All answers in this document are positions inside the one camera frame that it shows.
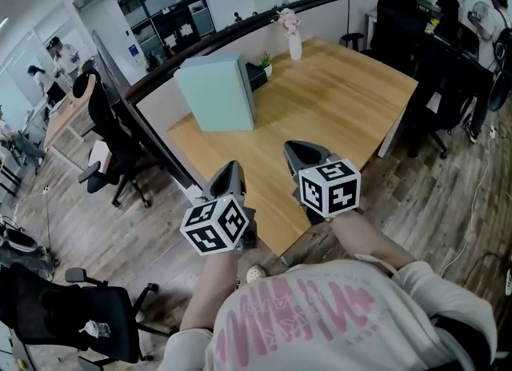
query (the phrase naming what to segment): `wooden floor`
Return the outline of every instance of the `wooden floor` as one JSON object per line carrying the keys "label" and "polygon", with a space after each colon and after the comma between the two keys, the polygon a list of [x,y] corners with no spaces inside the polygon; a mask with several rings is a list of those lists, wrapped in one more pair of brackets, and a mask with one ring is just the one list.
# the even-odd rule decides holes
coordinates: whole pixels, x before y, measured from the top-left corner
{"label": "wooden floor", "polygon": [[[87,118],[81,117],[74,126],[83,130],[87,123]],[[508,102],[499,115],[489,116],[486,124],[495,125],[498,136],[488,141],[485,127],[477,145],[469,143],[460,127],[452,137],[442,133],[450,147],[446,160],[439,159],[432,142],[424,145],[418,159],[408,158],[405,145],[395,142],[390,155],[372,159],[364,169],[361,210],[387,236],[428,261],[436,273],[441,273],[468,240],[466,250],[445,277],[490,301],[500,322],[510,301],[504,296],[504,279],[512,230],[512,104]],[[94,139],[91,134],[86,144],[80,145],[66,132],[57,146],[85,165]],[[487,146],[490,166],[478,188],[471,233],[471,202],[486,168]],[[18,223],[46,245],[45,198],[38,193],[44,185],[50,186],[51,245],[61,261],[55,281],[63,283],[66,268],[81,266],[91,277],[126,287],[132,298],[146,283],[156,282],[161,292],[148,300],[146,323],[163,330],[179,325],[203,260],[178,232],[189,204],[169,175],[156,169],[141,178],[142,190],[153,202],[151,209],[144,209],[130,188],[121,198],[121,208],[115,209],[110,204],[114,187],[88,194],[85,186],[77,183],[76,173],[52,155],[47,155],[35,179],[28,168],[18,199],[11,206],[3,205],[3,213],[18,203]],[[480,260],[466,279],[474,263],[489,251],[503,259]],[[327,225],[312,228],[291,252],[294,262],[305,263],[345,256]],[[269,274],[286,270],[263,244],[241,257],[242,280],[253,264],[262,265]],[[155,355],[153,363],[107,369],[156,369],[166,340],[142,333],[141,339],[142,351]],[[43,346],[30,351],[37,369],[78,367],[76,350]],[[81,355],[96,358],[93,353]]]}

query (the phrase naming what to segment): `sneaker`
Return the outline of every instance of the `sneaker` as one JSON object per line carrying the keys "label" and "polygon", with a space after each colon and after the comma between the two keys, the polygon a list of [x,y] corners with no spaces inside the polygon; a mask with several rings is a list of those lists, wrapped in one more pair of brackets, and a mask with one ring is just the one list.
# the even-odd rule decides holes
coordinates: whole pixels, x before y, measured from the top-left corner
{"label": "sneaker", "polygon": [[249,270],[247,270],[247,283],[251,283],[252,281],[258,280],[260,278],[265,278],[266,273],[260,266],[254,265]]}
{"label": "sneaker", "polygon": [[512,294],[512,269],[506,272],[505,294],[510,296]]}
{"label": "sneaker", "polygon": [[477,138],[478,138],[478,135],[476,135],[473,130],[471,129],[471,126],[469,124],[469,122],[466,124],[466,132],[467,132],[467,137],[470,139],[471,142],[473,142],[474,144],[477,143]]}

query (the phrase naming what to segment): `white vase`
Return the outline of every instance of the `white vase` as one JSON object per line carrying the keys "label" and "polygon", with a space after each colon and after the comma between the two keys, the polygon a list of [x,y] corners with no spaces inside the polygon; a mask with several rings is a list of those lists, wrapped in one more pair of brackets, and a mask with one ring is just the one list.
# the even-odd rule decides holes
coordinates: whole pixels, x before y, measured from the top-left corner
{"label": "white vase", "polygon": [[291,59],[295,61],[300,60],[302,58],[302,41],[298,31],[288,36],[288,45],[290,46]]}
{"label": "white vase", "polygon": [[268,78],[270,75],[272,75],[272,64],[269,64],[264,68],[266,77]]}

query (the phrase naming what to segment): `chair seat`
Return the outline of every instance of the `chair seat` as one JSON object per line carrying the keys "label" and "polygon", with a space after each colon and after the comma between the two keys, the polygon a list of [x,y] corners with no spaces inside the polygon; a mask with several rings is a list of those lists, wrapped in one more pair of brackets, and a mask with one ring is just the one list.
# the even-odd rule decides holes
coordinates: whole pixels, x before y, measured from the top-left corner
{"label": "chair seat", "polygon": [[138,329],[130,297],[120,287],[82,287],[92,321],[106,323],[109,337],[90,337],[90,349],[118,361],[138,362]]}

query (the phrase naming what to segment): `cubicle divider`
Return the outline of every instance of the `cubicle divider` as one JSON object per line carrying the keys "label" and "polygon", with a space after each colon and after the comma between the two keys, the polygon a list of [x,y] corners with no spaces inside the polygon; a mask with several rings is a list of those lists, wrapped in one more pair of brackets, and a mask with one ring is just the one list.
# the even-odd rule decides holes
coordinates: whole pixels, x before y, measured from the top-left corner
{"label": "cubicle divider", "polygon": [[[294,10],[302,21],[299,29],[302,40],[317,37],[338,43],[341,36],[360,32],[367,37],[366,13],[376,8],[378,0],[301,0],[287,7]],[[167,131],[190,113],[177,82],[174,71],[189,57],[227,52],[242,53],[248,61],[258,64],[265,52],[271,57],[285,53],[288,41],[285,31],[277,22],[276,10],[269,10],[257,17],[220,31],[215,36],[190,47],[169,60],[154,74],[148,74],[133,86],[125,96],[126,103],[137,113],[142,122],[154,133],[181,165],[183,175],[177,178],[184,188],[203,186],[204,178],[180,154],[169,139]]]}

